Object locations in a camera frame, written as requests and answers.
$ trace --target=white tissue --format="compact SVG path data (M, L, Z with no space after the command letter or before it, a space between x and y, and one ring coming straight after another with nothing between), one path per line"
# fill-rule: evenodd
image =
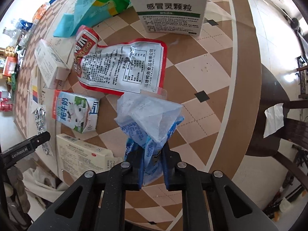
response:
M284 126L283 123L283 103L278 103L264 111L266 125L263 138L275 133Z

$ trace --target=orange package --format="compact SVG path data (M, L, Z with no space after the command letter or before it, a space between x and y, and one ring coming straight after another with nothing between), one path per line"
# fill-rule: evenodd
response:
M10 77L12 73L15 71L15 67L17 64L17 57L7 57L4 68L3 68L3 75Z
M47 9L50 7L50 3L46 2L42 6L39 7L39 9L35 12L32 22L34 24L37 24L39 20L43 17L43 15L46 13Z

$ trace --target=red and white food package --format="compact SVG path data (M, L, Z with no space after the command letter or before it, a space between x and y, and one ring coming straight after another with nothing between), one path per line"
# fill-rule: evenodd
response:
M164 42L140 38L100 46L98 41L92 28L79 28L74 65L82 87L115 95L139 94L140 90L157 93L163 87L167 59Z
M8 112L13 110L13 102L9 98L0 99L0 111Z

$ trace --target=gold object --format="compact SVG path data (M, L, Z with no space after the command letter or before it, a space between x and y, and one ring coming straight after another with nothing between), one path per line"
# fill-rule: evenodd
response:
M0 56L15 57L16 56L15 48L12 47L12 46L7 46L5 49L4 48L0 48Z

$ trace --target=nutrition facts table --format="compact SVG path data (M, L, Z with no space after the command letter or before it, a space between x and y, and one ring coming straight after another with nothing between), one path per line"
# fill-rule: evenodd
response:
M123 81L141 84L144 75L144 65L147 56L146 50L131 48L130 62L127 63Z

